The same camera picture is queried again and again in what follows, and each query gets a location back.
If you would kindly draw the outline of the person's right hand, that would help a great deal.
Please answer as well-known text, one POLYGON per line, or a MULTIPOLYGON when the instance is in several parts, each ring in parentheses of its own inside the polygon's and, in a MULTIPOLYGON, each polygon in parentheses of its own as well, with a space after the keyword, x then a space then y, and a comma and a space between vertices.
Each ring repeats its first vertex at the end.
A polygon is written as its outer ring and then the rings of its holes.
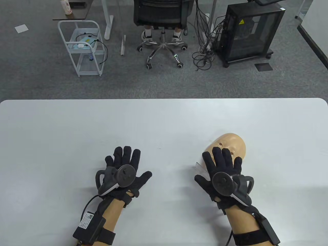
POLYGON ((233 161, 229 149, 220 149, 219 147, 212 148, 212 155, 208 151, 202 153, 210 181, 201 175, 195 175, 194 180, 210 196, 210 199, 217 203, 218 208, 223 211, 224 215, 226 215, 226 209, 240 203, 230 196, 220 194, 213 185, 213 177, 219 172, 223 172, 229 176, 240 175, 242 171, 242 158, 236 157, 233 161))

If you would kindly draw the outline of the person's left hand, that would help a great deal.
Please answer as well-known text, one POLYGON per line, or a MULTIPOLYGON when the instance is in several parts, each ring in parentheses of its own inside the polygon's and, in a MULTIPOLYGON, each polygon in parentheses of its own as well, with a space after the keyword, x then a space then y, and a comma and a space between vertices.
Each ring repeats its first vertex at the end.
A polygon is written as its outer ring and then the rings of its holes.
MULTIPOLYGON (((107 166, 120 168, 122 165, 129 164, 136 171, 138 170, 138 165, 140 161, 141 151, 135 149, 132 151, 130 146, 117 147, 114 150, 113 157, 107 156, 105 162, 107 166)), ((140 194, 139 190, 146 182, 152 177, 151 171, 144 172, 140 177, 136 177, 132 184, 124 188, 116 188, 109 192, 107 195, 102 196, 103 200, 116 199, 124 202, 124 208, 132 201, 132 198, 137 198, 140 194)))

